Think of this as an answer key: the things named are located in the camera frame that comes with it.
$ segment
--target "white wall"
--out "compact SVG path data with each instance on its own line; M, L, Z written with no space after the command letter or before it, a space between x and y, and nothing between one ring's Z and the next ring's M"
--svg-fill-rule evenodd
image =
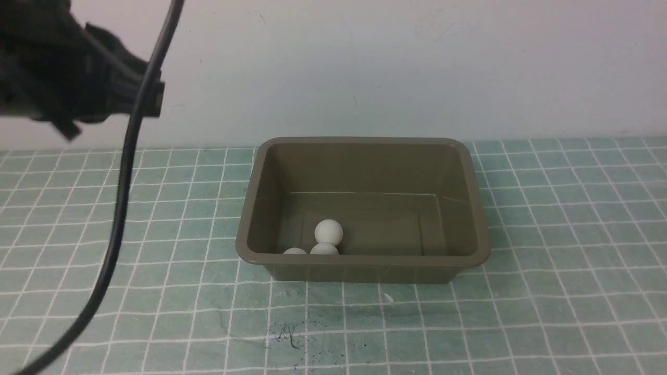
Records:
M149 55L168 2L74 0ZM667 133L662 0L189 0L143 145ZM126 118L71 147L118 146ZM0 119L0 148L65 147Z

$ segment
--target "green grid mat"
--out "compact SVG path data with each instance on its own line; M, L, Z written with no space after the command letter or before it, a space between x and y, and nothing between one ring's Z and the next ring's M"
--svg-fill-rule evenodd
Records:
M274 282L234 249L255 149L139 151L107 297L45 373L663 375L667 138L467 146L494 249L444 286ZM0 372L85 303L119 157L0 152Z

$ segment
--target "ping pong ball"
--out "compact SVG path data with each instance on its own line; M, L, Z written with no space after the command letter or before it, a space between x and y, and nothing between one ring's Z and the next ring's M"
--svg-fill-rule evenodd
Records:
M322 242L313 246L313 249L310 250L310 254L315 255L338 255L338 249L334 245Z
M320 244L337 246L343 240L343 227L333 219L322 220L315 227L315 240Z
M289 248L283 254L305 254L305 251L299 248Z

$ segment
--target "brown plastic bin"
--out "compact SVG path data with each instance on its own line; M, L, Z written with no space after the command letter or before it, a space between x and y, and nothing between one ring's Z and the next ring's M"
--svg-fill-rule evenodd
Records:
M343 227L339 256L292 255ZM257 153L236 240L276 280L447 283L490 241L468 149L452 139L286 137Z

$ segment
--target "tray bottom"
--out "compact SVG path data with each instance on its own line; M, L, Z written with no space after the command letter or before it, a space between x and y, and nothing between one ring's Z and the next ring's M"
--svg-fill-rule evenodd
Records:
M315 226L343 226L338 252L373 256L445 256L440 204L434 194L291 193L281 211L277 252L315 245Z

